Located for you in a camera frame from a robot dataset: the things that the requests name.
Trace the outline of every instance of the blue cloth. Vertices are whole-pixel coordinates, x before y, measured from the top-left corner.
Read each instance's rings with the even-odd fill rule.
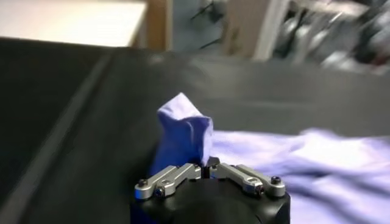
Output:
[[[309,129],[298,136],[213,131],[183,94],[158,116],[164,137],[151,174],[168,165],[205,164],[209,156],[283,178],[291,223],[389,224],[390,146],[387,138],[343,138]]]

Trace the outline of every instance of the black table surface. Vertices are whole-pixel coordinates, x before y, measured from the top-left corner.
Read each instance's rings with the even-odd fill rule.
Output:
[[[161,136],[156,110],[180,92],[218,130],[378,136],[390,134],[389,87],[389,77],[279,61],[118,49],[23,223],[129,223]]]
[[[99,47],[0,39],[0,205],[101,54]]]

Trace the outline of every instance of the purple towel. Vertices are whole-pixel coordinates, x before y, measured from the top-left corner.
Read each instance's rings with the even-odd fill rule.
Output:
[[[184,94],[163,105],[164,137],[151,174],[209,156],[283,178],[291,223],[389,224],[390,146],[387,138],[343,138],[309,129],[298,136],[213,131]]]

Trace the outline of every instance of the screw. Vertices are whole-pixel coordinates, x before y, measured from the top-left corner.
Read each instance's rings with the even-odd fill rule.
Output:
[[[154,194],[156,195],[156,197],[162,198],[165,195],[165,190],[162,187],[158,187],[154,191]]]
[[[280,182],[282,182],[280,177],[271,177],[271,184],[280,184]]]
[[[139,187],[144,187],[147,185],[147,180],[145,179],[140,179],[139,182],[138,182],[138,186]]]
[[[261,194],[264,192],[264,187],[262,185],[259,185],[255,188],[255,192],[258,196],[261,196]]]

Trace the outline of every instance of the white table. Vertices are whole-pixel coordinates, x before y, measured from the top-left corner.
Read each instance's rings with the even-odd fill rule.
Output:
[[[143,25],[146,8],[145,2],[132,1],[1,0],[0,37],[131,46]]]

